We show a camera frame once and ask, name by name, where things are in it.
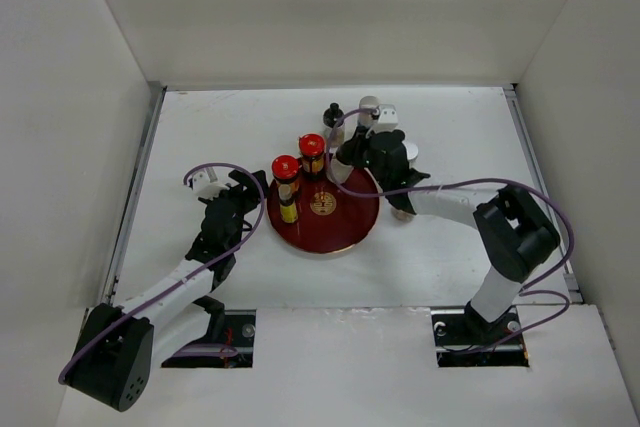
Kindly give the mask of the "red lid sauce jar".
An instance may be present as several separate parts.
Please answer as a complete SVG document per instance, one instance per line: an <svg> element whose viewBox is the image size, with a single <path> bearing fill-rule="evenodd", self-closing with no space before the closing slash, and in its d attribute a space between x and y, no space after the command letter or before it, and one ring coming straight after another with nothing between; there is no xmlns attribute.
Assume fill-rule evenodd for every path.
<svg viewBox="0 0 640 427"><path fill-rule="evenodd" d="M308 133L299 138L299 152L304 174L310 179L322 176L325 167L325 140L315 133Z"/></svg>
<svg viewBox="0 0 640 427"><path fill-rule="evenodd" d="M296 195L299 191L300 164L299 160L291 155L280 155L271 164L271 171L277 187L287 185Z"/></svg>

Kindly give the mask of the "silver lid spice jar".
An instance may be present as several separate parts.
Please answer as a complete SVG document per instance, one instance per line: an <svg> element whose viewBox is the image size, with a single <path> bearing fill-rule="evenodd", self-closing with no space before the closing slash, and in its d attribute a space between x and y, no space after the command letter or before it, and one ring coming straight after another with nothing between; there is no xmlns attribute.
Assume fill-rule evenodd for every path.
<svg viewBox="0 0 640 427"><path fill-rule="evenodd" d="M416 144L409 141L404 141L403 145L406 150L406 156L407 156L407 161L409 163L409 166L413 167L415 164L415 161L419 156L419 148L417 147Z"/></svg>

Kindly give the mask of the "blue label silver lid jar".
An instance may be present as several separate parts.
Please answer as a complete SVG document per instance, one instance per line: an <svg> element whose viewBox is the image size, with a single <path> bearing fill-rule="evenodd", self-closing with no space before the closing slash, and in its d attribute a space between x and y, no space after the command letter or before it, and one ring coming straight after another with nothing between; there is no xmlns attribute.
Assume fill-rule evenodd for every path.
<svg viewBox="0 0 640 427"><path fill-rule="evenodd" d="M375 96L365 96L359 101L357 130L369 130L378 123L380 105L380 100Z"/></svg>

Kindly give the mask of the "yellow label small bottle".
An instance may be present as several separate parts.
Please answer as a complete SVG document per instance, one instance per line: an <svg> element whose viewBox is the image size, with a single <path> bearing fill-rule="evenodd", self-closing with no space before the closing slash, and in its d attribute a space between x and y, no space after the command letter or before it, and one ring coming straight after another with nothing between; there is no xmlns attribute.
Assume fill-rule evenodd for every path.
<svg viewBox="0 0 640 427"><path fill-rule="evenodd" d="M279 211L283 222L293 224L298 221L296 205L296 191L290 184L280 184L278 187Z"/></svg>

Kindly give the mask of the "black cap brown spice bottle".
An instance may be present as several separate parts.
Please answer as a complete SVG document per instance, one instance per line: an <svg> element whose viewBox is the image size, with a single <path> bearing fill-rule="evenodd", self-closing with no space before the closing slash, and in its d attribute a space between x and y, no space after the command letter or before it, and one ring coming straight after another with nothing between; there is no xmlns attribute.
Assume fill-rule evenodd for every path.
<svg viewBox="0 0 640 427"><path fill-rule="evenodd" d="M323 135L330 149L337 149L345 137L345 126L338 121L344 116L338 103L331 103L323 113Z"/></svg>

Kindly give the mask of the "pink lid spice jar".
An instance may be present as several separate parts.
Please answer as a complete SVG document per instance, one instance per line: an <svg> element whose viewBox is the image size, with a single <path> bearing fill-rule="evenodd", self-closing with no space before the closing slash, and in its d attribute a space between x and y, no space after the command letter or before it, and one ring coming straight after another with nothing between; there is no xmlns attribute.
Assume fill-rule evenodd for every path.
<svg viewBox="0 0 640 427"><path fill-rule="evenodd" d="M391 213L400 222L411 222L415 218L414 214L405 212L395 207L391 208Z"/></svg>

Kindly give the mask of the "black cap white salt bottle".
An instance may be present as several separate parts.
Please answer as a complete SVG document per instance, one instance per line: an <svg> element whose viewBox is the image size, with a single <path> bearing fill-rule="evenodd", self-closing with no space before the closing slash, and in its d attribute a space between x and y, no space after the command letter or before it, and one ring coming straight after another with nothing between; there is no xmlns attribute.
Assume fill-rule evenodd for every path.
<svg viewBox="0 0 640 427"><path fill-rule="evenodd" d="M343 185L351 173L354 167L341 162L336 156L333 156L327 166L327 177L335 185Z"/></svg>

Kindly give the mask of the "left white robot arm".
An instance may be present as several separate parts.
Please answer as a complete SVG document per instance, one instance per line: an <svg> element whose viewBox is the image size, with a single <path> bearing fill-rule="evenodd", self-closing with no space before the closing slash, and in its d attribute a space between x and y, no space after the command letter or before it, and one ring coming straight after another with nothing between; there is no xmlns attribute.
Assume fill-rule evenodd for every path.
<svg viewBox="0 0 640 427"><path fill-rule="evenodd" d="M268 192L266 174L227 164L233 185L211 181L214 164L191 169L183 182L205 205L199 233L179 265L143 293L120 305L101 303L88 315L61 385L118 411L131 408L152 369L197 340L210 346L224 334L224 307L210 298L229 276L236 252L255 233Z"/></svg>

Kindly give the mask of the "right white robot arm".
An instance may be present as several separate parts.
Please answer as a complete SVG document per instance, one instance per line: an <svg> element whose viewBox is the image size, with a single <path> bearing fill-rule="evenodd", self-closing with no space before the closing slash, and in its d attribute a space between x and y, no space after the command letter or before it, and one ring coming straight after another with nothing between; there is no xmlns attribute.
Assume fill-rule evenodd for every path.
<svg viewBox="0 0 640 427"><path fill-rule="evenodd" d="M366 169L383 197L409 215L431 215L479 233L490 268L464 308L464 331L473 341L489 341L500 330L516 295L531 273L559 247L560 235L528 186L505 180L486 200L469 184L439 187L415 169L401 130L368 133L357 128L332 155L327 174L342 185L354 169Z"/></svg>

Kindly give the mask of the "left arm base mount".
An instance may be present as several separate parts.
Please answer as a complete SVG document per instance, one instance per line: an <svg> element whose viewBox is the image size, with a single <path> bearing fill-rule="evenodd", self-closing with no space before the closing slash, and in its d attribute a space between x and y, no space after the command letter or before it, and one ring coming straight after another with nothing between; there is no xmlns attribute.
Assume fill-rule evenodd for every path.
<svg viewBox="0 0 640 427"><path fill-rule="evenodd" d="M205 333L181 347L160 366L164 369L251 368L254 359L255 310L228 310L212 298L194 302L209 315Z"/></svg>

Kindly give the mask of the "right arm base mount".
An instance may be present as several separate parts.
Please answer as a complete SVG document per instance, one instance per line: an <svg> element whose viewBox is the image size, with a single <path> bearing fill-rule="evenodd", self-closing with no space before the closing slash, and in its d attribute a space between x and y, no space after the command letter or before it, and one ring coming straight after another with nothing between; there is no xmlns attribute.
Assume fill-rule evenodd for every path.
<svg viewBox="0 0 640 427"><path fill-rule="evenodd" d="M522 334L496 345L496 342L520 330L520 318L515 307L488 331L473 330L467 324L462 309L433 310L431 322L436 361L440 368L529 367Z"/></svg>

